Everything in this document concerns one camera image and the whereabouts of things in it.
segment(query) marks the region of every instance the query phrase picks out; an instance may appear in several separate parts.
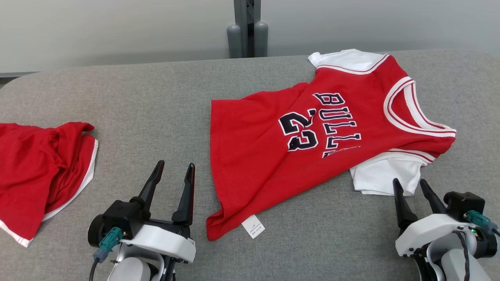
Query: teal connector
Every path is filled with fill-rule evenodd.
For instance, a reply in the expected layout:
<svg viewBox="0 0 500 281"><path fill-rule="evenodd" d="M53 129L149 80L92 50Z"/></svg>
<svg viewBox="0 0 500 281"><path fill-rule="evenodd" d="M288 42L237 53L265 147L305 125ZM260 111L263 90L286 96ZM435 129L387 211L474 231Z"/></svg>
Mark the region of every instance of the teal connector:
<svg viewBox="0 0 500 281"><path fill-rule="evenodd" d="M470 210L467 213L465 213L464 218L475 224L476 226L479 226L480 228L488 231L488 234L494 234L493 230L497 230L498 226L493 223L489 218L486 216L478 213L475 210Z"/></svg>
<svg viewBox="0 0 500 281"><path fill-rule="evenodd" d="M114 246L120 243L124 237L123 230L118 227L111 228L111 231L107 233L106 237L99 243L99 248L105 250L106 252L111 252Z"/></svg>

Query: folded red garment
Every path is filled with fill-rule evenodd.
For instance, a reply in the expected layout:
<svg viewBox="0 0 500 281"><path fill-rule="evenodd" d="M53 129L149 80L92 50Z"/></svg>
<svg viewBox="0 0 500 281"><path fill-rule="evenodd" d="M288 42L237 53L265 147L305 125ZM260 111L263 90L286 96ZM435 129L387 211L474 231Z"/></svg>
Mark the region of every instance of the folded red garment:
<svg viewBox="0 0 500 281"><path fill-rule="evenodd" d="M27 247L42 221L94 177L98 141L89 123L57 128L0 123L0 228Z"/></svg>

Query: black cable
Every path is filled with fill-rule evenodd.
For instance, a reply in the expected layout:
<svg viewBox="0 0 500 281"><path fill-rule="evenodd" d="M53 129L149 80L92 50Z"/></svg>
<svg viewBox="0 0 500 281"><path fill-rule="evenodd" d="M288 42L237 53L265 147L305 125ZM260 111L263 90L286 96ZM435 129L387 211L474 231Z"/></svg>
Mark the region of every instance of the black cable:
<svg viewBox="0 0 500 281"><path fill-rule="evenodd" d="M92 268L90 269L90 276L88 276L88 281L94 281L94 272L96 271L96 266L99 263L99 258L95 258Z"/></svg>
<svg viewBox="0 0 500 281"><path fill-rule="evenodd" d="M469 265L469 250L467 249L466 240L461 234L462 231L453 230L452 233L456 234L460 239L460 243L463 247L463 256L465 257L465 276L463 277L463 281L469 281L471 278L471 269Z"/></svg>

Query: jersey neckline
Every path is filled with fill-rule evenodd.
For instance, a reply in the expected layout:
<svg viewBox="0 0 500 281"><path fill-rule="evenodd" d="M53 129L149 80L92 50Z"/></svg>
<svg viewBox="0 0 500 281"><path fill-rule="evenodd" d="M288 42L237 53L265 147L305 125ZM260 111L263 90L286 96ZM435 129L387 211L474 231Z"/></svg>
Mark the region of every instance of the jersey neckline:
<svg viewBox="0 0 500 281"><path fill-rule="evenodd" d="M399 94L404 95L406 106L412 119L418 126L407 123L394 112L392 108L393 101ZM391 124L409 133L434 137L455 137L457 133L457 130L440 123L432 122L424 115L417 100L415 81L408 76L401 78L389 90L383 102L383 112Z"/></svg>

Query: robotic arm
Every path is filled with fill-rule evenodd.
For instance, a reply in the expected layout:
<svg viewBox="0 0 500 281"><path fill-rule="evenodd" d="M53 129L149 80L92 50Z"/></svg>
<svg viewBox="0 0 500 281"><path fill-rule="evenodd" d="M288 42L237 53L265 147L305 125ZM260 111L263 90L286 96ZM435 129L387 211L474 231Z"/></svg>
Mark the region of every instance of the robotic arm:
<svg viewBox="0 0 500 281"><path fill-rule="evenodd" d="M427 181L422 179L420 187L433 214L419 220L403 197L399 180L393 181L400 228L397 253L416 261L422 281L491 281L477 261L493 257L498 247L497 226L482 216L485 200L452 191L444 196L445 207Z"/></svg>
<svg viewBox="0 0 500 281"><path fill-rule="evenodd" d="M150 213L164 166L163 160L156 164L139 196L129 202L116 200L90 224L88 243L99 248L94 254L90 281L97 263L102 263L111 250L117 257L112 261L114 268L108 281L171 281L175 280L176 263L194 261L196 245L191 239L190 225L193 223L195 165L191 163L187 168L184 191L172 221L153 219ZM156 261L159 267L150 261Z"/></svg>

